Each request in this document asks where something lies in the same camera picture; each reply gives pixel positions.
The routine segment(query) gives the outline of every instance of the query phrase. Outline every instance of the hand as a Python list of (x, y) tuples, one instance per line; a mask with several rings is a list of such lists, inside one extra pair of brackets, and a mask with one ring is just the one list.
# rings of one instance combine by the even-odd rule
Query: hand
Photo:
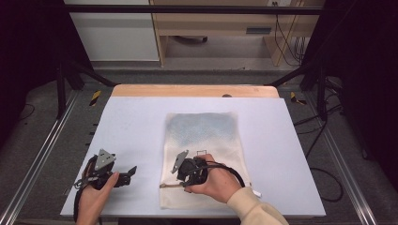
[(79, 201), (79, 216), (77, 218), (77, 225), (92, 225), (97, 223), (97, 219), (102, 212), (103, 207), (108, 200), (112, 188), (114, 188), (119, 172), (115, 172), (109, 177), (105, 186), (101, 190), (97, 190), (92, 186), (84, 188), (82, 197)]
[[(198, 157), (203, 158), (205, 161), (215, 161), (210, 154)], [(225, 169), (209, 168), (207, 180), (204, 184), (187, 186), (184, 190), (189, 193), (205, 194), (221, 203), (227, 203), (239, 189), (241, 189), (240, 183), (233, 174)]]

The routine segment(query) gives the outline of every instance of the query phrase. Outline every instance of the sleeve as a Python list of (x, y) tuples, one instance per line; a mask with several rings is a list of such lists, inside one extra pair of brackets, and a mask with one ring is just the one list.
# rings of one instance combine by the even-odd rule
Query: sleeve
[(272, 205), (260, 202), (253, 194), (251, 187), (238, 190), (229, 199), (227, 205), (237, 213), (242, 225), (288, 224), (282, 214)]

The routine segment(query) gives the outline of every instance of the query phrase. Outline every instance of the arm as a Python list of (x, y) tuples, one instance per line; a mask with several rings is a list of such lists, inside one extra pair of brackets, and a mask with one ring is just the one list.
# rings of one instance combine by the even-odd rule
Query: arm
[(235, 192), (227, 205), (237, 213), (242, 224), (288, 224), (272, 205), (260, 202), (250, 187)]
[(77, 225), (95, 225), (97, 223), (100, 212), (105, 206), (118, 177), (119, 172), (112, 174), (101, 190), (97, 190), (92, 186), (84, 188), (82, 197), (79, 201), (79, 216), (76, 221)]
[[(210, 154), (200, 157), (214, 161)], [(184, 190), (205, 194), (221, 203), (227, 203), (237, 213), (242, 224), (288, 224), (281, 213), (270, 204), (260, 202), (250, 187), (242, 188), (235, 176), (225, 169), (209, 169), (203, 185), (188, 186)]]

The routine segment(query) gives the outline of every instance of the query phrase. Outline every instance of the towel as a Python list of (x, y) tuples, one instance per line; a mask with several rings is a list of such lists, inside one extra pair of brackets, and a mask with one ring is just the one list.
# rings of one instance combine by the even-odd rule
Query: towel
[(166, 117), (164, 158), (160, 183), (161, 208), (209, 209), (226, 207), (206, 195), (186, 193), (171, 173), (176, 156), (189, 150), (187, 158), (211, 154), (217, 162), (235, 169), (246, 186), (251, 179), (246, 169), (233, 112), (169, 113)]

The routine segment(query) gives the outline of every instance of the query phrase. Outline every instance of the aluminum rail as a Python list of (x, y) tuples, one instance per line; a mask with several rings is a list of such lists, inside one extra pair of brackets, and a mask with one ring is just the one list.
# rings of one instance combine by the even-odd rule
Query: aluminum rail
[(55, 142), (58, 139), (58, 136), (61, 133), (64, 125), (66, 124), (78, 96), (78, 91), (72, 91), (69, 97), (68, 107), (66, 111), (60, 119), (57, 119), (55, 121), (53, 128), (47, 136), (44, 144), (41, 146), (41, 149), (38, 152), (35, 161), (32, 163), (32, 166), (27, 172), (24, 180), (22, 181), (11, 202), (8, 204), (8, 207), (1, 215), (0, 225), (11, 225), (14, 223), (15, 219), (17, 218), (23, 207), (24, 202), (26, 201), (30, 191), (32, 190), (33, 185), (35, 185), (35, 182), (38, 179), (38, 175), (40, 174), (44, 163), (52, 152)]

